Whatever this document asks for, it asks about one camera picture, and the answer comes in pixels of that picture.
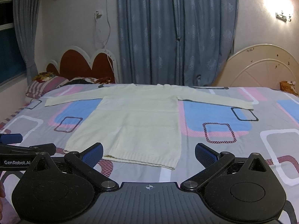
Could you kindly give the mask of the person's left hand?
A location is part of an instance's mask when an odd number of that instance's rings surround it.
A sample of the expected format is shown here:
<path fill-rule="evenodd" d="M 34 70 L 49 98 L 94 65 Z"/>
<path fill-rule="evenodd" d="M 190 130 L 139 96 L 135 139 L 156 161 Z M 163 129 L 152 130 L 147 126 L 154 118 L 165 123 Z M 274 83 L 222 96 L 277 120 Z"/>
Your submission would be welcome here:
<path fill-rule="evenodd" d="M 3 199 L 6 197 L 4 184 L 0 181 L 0 220 L 3 218 Z"/>

